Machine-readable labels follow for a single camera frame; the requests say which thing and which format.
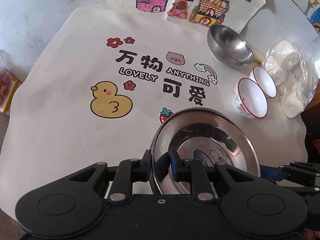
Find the red flower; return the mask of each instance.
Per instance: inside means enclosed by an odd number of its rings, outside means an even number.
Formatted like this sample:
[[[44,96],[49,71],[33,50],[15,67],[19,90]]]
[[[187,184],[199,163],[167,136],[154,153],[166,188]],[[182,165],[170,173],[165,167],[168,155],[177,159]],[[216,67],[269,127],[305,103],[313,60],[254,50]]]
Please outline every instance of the red flower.
[[[136,84],[133,83],[131,80],[128,80],[126,83],[123,84],[124,85],[124,89],[125,90],[134,90],[134,88],[136,87]]]
[[[131,37],[127,37],[126,39],[124,39],[124,42],[127,43],[127,44],[134,44],[136,40],[131,38]]]
[[[123,41],[121,41],[120,38],[109,38],[107,46],[115,49],[122,44],[123,44]]]

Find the white cloth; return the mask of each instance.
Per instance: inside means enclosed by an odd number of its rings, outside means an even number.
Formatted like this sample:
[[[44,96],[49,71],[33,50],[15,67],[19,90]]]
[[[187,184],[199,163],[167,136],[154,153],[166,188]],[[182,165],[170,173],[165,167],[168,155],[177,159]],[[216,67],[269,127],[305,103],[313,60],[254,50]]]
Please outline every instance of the white cloth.
[[[106,46],[109,38],[124,41],[129,36],[135,39],[134,44]],[[126,64],[127,59],[116,62],[122,55],[119,50],[138,55],[132,64]],[[183,55],[185,64],[168,62],[168,52]],[[163,63],[161,72],[143,68],[141,58],[147,55]],[[121,67],[158,78],[152,82],[122,75]],[[217,84],[213,78],[208,87],[171,75],[166,73],[169,67],[204,80],[214,70]],[[212,56],[203,33],[159,19],[105,9],[76,9],[13,97],[0,155],[1,209],[14,218],[18,199],[30,190],[95,162],[106,161],[113,166],[124,159],[141,158],[161,124],[163,107],[177,112],[196,106],[188,100],[190,86],[204,88],[203,106],[221,112],[244,131],[260,164],[278,166],[289,161],[306,161],[305,126],[300,117],[288,119],[277,98],[268,101],[268,115],[263,120],[249,120],[237,112],[233,90],[244,76]],[[164,78],[181,83],[178,98],[173,96],[175,90],[163,92]],[[124,89],[123,84],[129,80],[136,84],[134,90]],[[118,95],[131,99],[133,107],[126,116],[102,118],[91,111],[94,99],[91,87],[101,81],[113,82]],[[150,193],[149,186],[140,183],[134,192]]]

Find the red rim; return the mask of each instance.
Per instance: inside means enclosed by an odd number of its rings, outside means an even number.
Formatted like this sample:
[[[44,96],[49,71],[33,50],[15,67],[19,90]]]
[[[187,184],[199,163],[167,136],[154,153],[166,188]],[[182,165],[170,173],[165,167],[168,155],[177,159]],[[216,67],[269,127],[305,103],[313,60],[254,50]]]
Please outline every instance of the red rim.
[[[266,100],[266,103],[267,103],[267,111],[266,111],[266,114],[264,115],[264,116],[262,116],[262,117],[259,117],[259,116],[256,116],[255,114],[253,114],[247,107],[246,107],[246,105],[245,105],[245,103],[243,102],[243,100],[242,100],[242,98],[241,98],[241,94],[240,94],[240,91],[239,91],[239,84],[240,84],[240,82],[241,82],[241,80],[243,80],[243,79],[249,79],[250,81],[252,81],[253,83],[255,83],[256,85],[257,85],[257,83],[256,82],[254,82],[253,80],[251,80],[250,78],[241,78],[239,81],[238,81],[238,85],[237,85],[237,89],[238,89],[238,94],[239,94],[239,97],[240,97],[240,100],[241,100],[241,102],[242,102],[242,104],[243,104],[243,106],[244,106],[244,108],[251,114],[251,115],[253,115],[255,118],[258,118],[258,119],[262,119],[262,118],[265,118],[266,117],[266,115],[267,115],[267,113],[268,113],[268,102],[267,102],[267,99],[266,99],[266,97],[264,97],[265,98],[265,100]]]
[[[259,83],[258,83],[258,81],[257,81],[257,79],[256,79],[256,76],[254,75],[254,69],[256,68],[256,67],[259,67],[259,66],[254,66],[253,67],[253,69],[252,69],[252,74],[253,74],[253,76],[254,76],[254,79],[256,80],[256,84],[260,87],[260,89],[262,90],[262,92],[264,92],[268,97],[270,97],[270,98],[275,98],[276,96],[277,96],[277,88],[276,88],[276,95],[274,96],[274,97],[272,97],[272,96],[269,96],[268,94],[267,94],[267,92],[265,92],[263,89],[262,89],[262,87],[259,85]]]

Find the rainbow cartoon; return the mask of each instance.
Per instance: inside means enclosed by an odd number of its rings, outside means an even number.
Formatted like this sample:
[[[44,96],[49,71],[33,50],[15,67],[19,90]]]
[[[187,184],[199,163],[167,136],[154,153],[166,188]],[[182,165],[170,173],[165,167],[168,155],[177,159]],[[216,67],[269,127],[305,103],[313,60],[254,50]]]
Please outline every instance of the rainbow cartoon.
[[[208,75],[208,80],[209,82],[213,83],[214,85],[216,85],[218,83],[218,77],[217,77],[217,74],[216,72],[213,70],[212,67],[206,65],[206,64],[199,64],[199,63],[196,63],[195,64],[195,68],[200,71],[200,72],[209,72],[209,75]]]

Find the cloud cartoon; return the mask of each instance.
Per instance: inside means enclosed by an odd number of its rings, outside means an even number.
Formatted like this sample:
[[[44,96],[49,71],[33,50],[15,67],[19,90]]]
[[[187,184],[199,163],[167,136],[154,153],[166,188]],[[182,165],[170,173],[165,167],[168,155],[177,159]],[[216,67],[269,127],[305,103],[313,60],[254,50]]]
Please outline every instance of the cloud cartoon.
[[[208,76],[208,80],[215,85],[218,83],[218,80],[214,76]]]
[[[206,72],[204,66],[200,65],[199,63],[195,64],[195,68],[200,72]]]

